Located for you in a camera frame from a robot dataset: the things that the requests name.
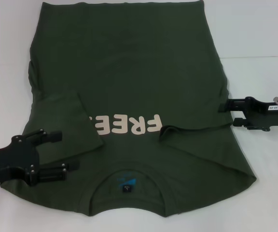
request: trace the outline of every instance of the white table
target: white table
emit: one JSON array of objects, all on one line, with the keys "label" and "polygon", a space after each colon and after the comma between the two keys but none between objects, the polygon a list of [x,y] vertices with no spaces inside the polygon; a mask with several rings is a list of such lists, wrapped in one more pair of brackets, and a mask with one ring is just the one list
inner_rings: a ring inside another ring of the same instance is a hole
[{"label": "white table", "polygon": [[[0,0],[0,148],[22,133],[29,117],[29,47],[41,3]],[[278,96],[278,0],[206,0],[205,4],[231,97],[271,102]],[[235,197],[169,218],[128,208],[87,217],[35,205],[0,189],[0,232],[278,232],[278,127],[270,132],[234,128],[234,133],[258,177]]]}]

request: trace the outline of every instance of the sticker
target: sticker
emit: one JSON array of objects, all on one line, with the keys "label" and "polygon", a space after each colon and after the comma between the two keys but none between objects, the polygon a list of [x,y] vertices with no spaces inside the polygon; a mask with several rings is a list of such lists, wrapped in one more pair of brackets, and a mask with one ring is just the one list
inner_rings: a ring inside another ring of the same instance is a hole
[{"label": "sticker", "polygon": [[278,110],[278,105],[270,105],[268,110]]}]

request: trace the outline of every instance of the green t-shirt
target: green t-shirt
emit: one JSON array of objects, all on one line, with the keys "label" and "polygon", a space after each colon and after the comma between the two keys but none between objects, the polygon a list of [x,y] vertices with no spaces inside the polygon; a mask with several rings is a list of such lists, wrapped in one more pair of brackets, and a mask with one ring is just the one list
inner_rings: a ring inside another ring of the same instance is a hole
[{"label": "green t-shirt", "polygon": [[134,207],[164,217],[234,196],[255,180],[231,131],[203,1],[43,3],[30,49],[24,133],[61,130],[41,164],[78,159],[67,181],[1,186],[89,216]]}]

